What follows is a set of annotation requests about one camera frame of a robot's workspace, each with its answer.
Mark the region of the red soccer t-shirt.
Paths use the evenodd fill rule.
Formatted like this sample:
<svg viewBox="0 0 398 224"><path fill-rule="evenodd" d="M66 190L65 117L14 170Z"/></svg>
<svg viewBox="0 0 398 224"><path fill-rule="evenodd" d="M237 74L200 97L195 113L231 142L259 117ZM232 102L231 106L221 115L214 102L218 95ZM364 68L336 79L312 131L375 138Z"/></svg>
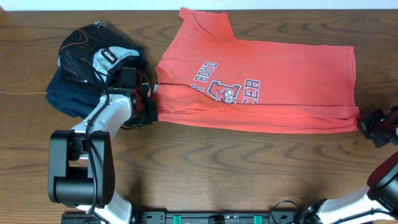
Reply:
<svg viewBox="0 0 398 224"><path fill-rule="evenodd" d="M357 130L352 47L237 39L225 12L181 8L179 16L155 68L160 121L259 133Z"/></svg>

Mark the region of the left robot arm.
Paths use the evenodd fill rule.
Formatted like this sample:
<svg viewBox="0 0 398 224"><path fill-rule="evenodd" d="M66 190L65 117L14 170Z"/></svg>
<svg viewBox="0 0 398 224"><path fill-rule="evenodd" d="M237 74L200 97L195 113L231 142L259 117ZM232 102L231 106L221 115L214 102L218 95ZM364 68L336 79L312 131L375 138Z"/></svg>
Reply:
<svg viewBox="0 0 398 224"><path fill-rule="evenodd" d="M119 129L137 129L157 120L145 73L136 68L120 69L81 123L52 133L49 199L83 210L87 218L79 218L81 223L138 223L132 203L115 191L111 141Z"/></svg>

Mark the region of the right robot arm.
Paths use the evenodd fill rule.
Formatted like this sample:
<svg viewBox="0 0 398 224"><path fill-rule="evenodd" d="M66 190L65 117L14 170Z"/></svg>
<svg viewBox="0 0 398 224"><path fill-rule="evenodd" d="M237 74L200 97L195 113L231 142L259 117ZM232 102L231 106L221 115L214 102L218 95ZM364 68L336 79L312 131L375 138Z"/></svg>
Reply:
<svg viewBox="0 0 398 224"><path fill-rule="evenodd" d="M377 147L397 145L397 107L388 114L377 109L366 115L359 127ZM372 223L397 219L397 153L386 159L369 176L367 186L336 199L323 199L300 212L302 223Z"/></svg>

